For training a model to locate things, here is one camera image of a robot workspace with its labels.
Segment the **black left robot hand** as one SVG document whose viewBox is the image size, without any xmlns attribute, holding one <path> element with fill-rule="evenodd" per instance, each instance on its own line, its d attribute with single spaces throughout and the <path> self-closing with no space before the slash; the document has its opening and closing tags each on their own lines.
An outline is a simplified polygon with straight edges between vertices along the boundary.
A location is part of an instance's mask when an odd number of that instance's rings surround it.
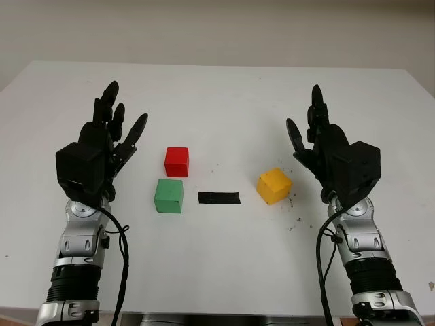
<svg viewBox="0 0 435 326">
<path fill-rule="evenodd" d="M 148 114 L 139 116 L 126 138 L 122 140 L 122 124 L 125 116 L 123 103 L 115 105 L 119 84 L 112 81 L 101 97 L 94 100 L 92 121 L 86 122 L 80 131 L 79 142 L 93 148 L 102 158 L 92 165 L 97 174 L 96 181 L 87 181 L 84 190 L 89 191 L 87 199 L 80 201 L 90 206 L 101 206 L 103 200 L 114 200 L 116 191 L 113 179 L 131 159 L 147 123 Z"/>
</svg>

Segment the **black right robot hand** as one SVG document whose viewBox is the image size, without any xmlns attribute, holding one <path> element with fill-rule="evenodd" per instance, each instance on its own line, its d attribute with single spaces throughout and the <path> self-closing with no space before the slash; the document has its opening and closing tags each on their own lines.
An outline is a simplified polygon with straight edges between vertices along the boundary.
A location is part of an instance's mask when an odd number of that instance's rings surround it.
<svg viewBox="0 0 435 326">
<path fill-rule="evenodd" d="M 328 108 L 323 100 L 319 85 L 314 85 L 311 92 L 311 105 L 307 111 L 307 141 L 313 144 L 311 149 L 304 147 L 302 135 L 295 122 L 288 118 L 286 127 L 294 148 L 293 156 L 309 171 L 322 186 L 321 200 L 328 202 L 335 191 L 335 178 L 332 172 L 332 154 L 349 142 L 343 130 L 329 122 Z"/>
</svg>

